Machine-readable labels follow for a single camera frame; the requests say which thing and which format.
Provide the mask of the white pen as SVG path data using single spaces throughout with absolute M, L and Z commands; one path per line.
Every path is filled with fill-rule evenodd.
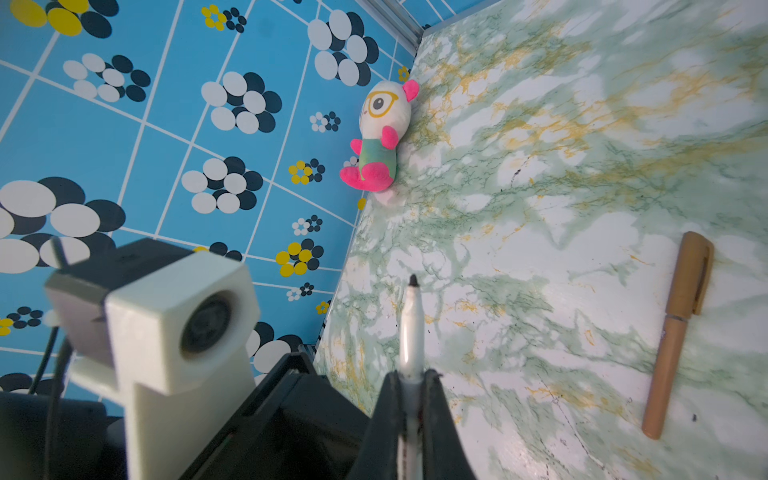
M 417 276 L 411 274 L 400 319 L 400 351 L 397 369 L 404 412 L 404 430 L 398 444 L 399 479 L 423 478 L 420 412 L 421 384 L 425 371 L 424 327 L 421 289 Z

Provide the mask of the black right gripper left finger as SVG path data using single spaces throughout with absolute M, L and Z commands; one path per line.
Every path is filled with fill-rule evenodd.
M 396 371 L 388 373 L 366 429 L 358 456 L 347 479 L 398 477 L 398 444 L 401 436 L 401 382 Z

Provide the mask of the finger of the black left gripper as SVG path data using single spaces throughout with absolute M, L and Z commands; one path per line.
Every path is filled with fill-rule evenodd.
M 284 355 L 181 475 L 183 479 L 343 479 L 369 417 L 315 371 Z

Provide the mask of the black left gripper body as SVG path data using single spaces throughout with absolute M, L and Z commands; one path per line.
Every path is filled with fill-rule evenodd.
M 126 479 L 124 421 L 104 405 L 63 399 L 48 421 L 46 396 L 1 394 L 3 479 Z

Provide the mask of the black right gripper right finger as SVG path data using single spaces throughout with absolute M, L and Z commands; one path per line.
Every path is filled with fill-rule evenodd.
M 462 448 L 440 375 L 427 370 L 422 383 L 423 478 L 475 479 Z

